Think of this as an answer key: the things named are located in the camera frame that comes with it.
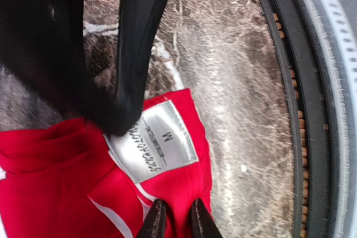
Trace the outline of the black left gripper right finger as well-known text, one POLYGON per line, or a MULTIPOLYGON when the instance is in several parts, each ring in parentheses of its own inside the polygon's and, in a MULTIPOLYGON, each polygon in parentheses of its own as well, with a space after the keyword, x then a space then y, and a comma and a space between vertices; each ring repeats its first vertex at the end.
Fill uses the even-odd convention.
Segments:
POLYGON ((194 238, 222 238, 210 213, 200 198, 190 208, 191 232, 194 238))

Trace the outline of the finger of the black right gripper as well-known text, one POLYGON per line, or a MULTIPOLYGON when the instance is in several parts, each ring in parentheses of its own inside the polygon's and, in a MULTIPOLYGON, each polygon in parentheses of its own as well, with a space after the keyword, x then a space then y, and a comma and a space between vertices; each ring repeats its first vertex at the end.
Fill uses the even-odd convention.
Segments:
POLYGON ((60 112, 74 111, 108 134, 126 131, 124 110, 85 66, 84 0, 1 0, 1 59, 60 112))
POLYGON ((121 111, 116 134, 125 134, 141 117, 153 40, 167 1, 120 0, 115 104, 121 111))

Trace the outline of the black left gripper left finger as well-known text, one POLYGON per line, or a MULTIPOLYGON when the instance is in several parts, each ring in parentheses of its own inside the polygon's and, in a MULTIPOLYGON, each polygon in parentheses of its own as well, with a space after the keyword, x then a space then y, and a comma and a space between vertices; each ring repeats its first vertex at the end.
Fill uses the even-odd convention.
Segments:
POLYGON ((136 238, 164 238, 167 226, 167 208, 162 200, 155 200, 136 238))

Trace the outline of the red boxer briefs white trim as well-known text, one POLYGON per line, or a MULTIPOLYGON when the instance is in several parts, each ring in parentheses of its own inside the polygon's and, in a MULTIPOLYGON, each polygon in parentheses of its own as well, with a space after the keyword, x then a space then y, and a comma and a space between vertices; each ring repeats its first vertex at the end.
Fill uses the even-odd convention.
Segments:
POLYGON ((2 237, 136 237, 155 200, 166 237, 190 237, 196 199, 211 210, 209 144, 189 89, 144 102, 108 137, 83 118, 1 133, 2 237))

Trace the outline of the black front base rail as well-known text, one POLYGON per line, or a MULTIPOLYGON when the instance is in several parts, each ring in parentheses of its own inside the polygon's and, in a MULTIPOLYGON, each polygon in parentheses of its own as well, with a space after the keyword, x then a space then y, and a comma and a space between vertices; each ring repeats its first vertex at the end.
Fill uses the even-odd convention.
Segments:
MULTIPOLYGON (((294 154, 294 237, 333 237, 334 136, 324 56, 303 0, 259 0, 286 92, 294 154)), ((356 35, 356 0, 341 0, 356 35)))

